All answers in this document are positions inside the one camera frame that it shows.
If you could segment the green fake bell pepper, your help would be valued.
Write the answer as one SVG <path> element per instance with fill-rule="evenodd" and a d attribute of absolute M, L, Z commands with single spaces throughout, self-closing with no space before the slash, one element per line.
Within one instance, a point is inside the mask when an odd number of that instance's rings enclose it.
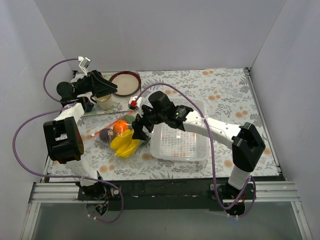
<path fill-rule="evenodd" d="M 123 117 L 123 120 L 126 121 L 129 125 L 132 124 L 132 122 L 134 122 L 136 119 L 136 116 L 135 115 L 131 115 L 131 114 L 126 114 L 124 117 Z"/>

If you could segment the yellow fake banana bunch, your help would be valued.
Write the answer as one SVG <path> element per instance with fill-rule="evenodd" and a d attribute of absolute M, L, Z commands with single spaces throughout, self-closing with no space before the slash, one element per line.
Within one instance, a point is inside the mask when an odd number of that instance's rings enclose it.
<path fill-rule="evenodd" d="M 128 129 L 121 134 L 117 134 L 110 142 L 109 146 L 114 150 L 114 155 L 119 158 L 129 158 L 140 147 L 142 141 L 132 139 L 134 130 Z"/>

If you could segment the orange fake fruit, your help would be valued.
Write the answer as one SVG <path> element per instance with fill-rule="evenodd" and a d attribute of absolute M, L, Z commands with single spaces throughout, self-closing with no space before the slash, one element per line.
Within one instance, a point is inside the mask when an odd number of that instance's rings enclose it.
<path fill-rule="evenodd" d="M 129 129 L 129 123 L 125 120 L 120 119 L 114 123 L 112 128 L 116 134 L 121 134 Z"/>

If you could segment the clear zip top bag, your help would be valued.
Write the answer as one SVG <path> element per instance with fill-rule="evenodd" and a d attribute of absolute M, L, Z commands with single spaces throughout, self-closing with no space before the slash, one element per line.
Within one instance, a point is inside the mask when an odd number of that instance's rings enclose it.
<path fill-rule="evenodd" d="M 128 159 L 151 139 L 148 133 L 145 134 L 144 139 L 138 139 L 138 132 L 133 127 L 136 115 L 137 113 L 131 110 L 112 123 L 103 125 L 89 138 L 98 141 L 115 157 Z"/>

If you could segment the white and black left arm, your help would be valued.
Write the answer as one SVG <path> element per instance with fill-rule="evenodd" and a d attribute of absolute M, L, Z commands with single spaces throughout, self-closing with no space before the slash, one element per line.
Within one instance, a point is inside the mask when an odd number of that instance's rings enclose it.
<path fill-rule="evenodd" d="M 43 124 L 48 155 L 69 168 L 73 177 L 78 178 L 78 186 L 83 193 L 95 200 L 106 198 L 107 189 L 102 177 L 83 156 L 85 148 L 77 123 L 86 113 L 89 99 L 84 96 L 92 93 L 101 98 L 117 92 L 117 85 L 103 78 L 93 70 L 74 82 L 60 82 L 56 91 L 66 110 L 52 121 Z"/>

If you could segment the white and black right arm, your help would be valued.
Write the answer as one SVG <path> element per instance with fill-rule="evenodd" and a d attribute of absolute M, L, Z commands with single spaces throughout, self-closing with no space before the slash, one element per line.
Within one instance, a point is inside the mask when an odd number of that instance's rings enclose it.
<path fill-rule="evenodd" d="M 129 108 L 138 110 L 132 127 L 133 139 L 147 140 L 155 125 L 166 124 L 172 129 L 190 132 L 217 141 L 232 151 L 234 167 L 225 185 L 226 194 L 237 199 L 245 192 L 245 185 L 261 158 L 266 145 L 254 124 L 235 125 L 205 117 L 195 107 L 174 105 L 162 91 L 148 98 L 150 106 L 137 96 L 129 100 Z"/>

